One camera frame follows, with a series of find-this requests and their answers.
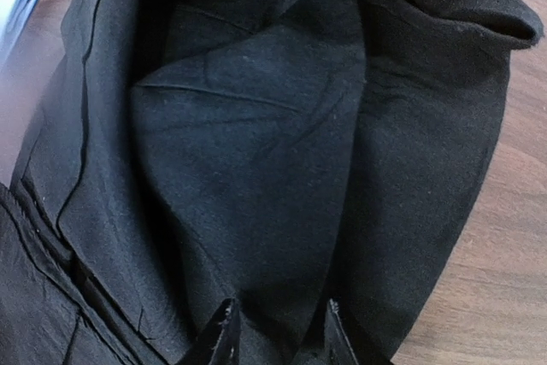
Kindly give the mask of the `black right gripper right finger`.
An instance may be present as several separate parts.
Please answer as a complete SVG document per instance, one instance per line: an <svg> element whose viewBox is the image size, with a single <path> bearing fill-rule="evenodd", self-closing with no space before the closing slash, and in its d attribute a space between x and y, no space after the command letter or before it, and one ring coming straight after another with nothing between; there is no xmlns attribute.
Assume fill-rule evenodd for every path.
<svg viewBox="0 0 547 365"><path fill-rule="evenodd" d="M330 299L325 314L325 349L328 363L333 365L359 365L350 339L344 330L339 305Z"/></svg>

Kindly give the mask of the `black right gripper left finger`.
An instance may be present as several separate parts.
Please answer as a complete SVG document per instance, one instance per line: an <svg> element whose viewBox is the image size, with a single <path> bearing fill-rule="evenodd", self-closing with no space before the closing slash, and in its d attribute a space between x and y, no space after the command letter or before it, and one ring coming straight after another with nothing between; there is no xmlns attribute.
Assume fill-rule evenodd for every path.
<svg viewBox="0 0 547 365"><path fill-rule="evenodd" d="M241 319L238 302L228 298L221 303L187 353L189 365L237 365Z"/></svg>

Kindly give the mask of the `black long sleeve shirt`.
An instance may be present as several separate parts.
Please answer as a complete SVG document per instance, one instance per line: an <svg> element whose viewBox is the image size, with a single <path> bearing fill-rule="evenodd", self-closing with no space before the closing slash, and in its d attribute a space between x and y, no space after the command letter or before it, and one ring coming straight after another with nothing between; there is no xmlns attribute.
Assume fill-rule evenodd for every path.
<svg viewBox="0 0 547 365"><path fill-rule="evenodd" d="M522 0L73 0L1 189L4 364L388 364L479 195Z"/></svg>

